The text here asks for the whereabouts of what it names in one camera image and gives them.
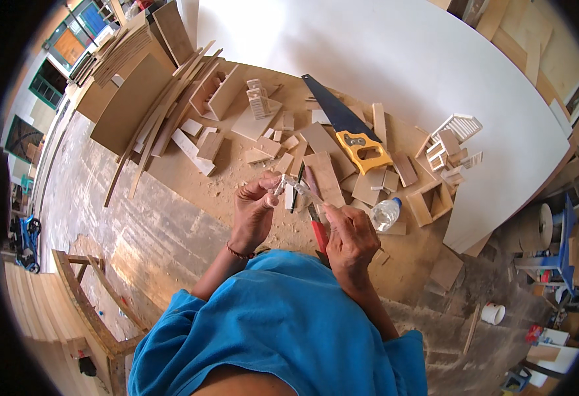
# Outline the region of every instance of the plastic water bottle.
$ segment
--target plastic water bottle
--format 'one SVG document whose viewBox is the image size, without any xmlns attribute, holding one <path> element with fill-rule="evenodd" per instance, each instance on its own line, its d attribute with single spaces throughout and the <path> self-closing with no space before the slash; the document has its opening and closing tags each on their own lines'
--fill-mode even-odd
<svg viewBox="0 0 579 396">
<path fill-rule="evenodd" d="M 371 222 L 373 227 L 378 231 L 386 231 L 400 217 L 400 208 L 402 200 L 400 198 L 393 198 L 392 200 L 383 200 L 371 209 Z"/>
</svg>

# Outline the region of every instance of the hand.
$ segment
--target hand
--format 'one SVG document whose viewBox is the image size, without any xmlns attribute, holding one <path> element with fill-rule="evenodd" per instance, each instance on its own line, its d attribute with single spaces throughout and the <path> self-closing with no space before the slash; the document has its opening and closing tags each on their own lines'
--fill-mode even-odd
<svg viewBox="0 0 579 396">
<path fill-rule="evenodd" d="M 373 289 L 367 268 L 381 243 L 369 216 L 350 206 L 325 204 L 324 209 L 331 224 L 327 256 L 340 286 L 347 293 Z"/>
<path fill-rule="evenodd" d="M 266 170 L 261 178 L 240 187 L 234 193 L 234 226 L 228 246 L 248 255 L 261 245 L 272 228 L 274 207 L 279 199 L 269 189 L 279 185 L 280 172 Z"/>
</svg>

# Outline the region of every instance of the blue shirt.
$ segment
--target blue shirt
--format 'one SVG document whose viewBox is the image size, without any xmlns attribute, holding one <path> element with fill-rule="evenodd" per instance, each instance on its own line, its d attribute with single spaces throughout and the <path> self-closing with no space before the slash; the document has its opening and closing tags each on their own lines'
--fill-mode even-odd
<svg viewBox="0 0 579 396">
<path fill-rule="evenodd" d="M 271 373 L 299 395 L 426 395 L 421 333 L 382 342 L 317 258 L 272 250 L 208 302 L 186 290 L 135 349 L 131 395 L 189 395 L 217 366 Z"/>
</svg>

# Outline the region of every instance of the green window frame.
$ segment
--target green window frame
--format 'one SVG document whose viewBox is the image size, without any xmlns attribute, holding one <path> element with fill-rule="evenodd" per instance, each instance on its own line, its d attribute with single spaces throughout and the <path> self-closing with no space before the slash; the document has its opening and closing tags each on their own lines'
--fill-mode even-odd
<svg viewBox="0 0 579 396">
<path fill-rule="evenodd" d="M 54 110 L 56 110 L 63 97 L 62 93 L 57 91 L 38 73 L 30 84 L 30 91 Z"/>
</svg>

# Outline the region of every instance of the white board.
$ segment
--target white board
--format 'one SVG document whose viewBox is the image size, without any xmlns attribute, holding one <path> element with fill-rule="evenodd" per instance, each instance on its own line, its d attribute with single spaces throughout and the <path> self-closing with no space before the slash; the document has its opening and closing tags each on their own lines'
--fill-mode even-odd
<svg viewBox="0 0 579 396">
<path fill-rule="evenodd" d="M 462 253 L 500 226 L 569 147 L 547 103 L 488 40 L 425 0 L 202 0 L 198 41 L 226 59 L 320 83 L 434 131 L 453 113 L 483 130 L 485 161 L 460 185 L 444 243 Z M 260 33 L 259 23 L 271 21 Z"/>
</svg>

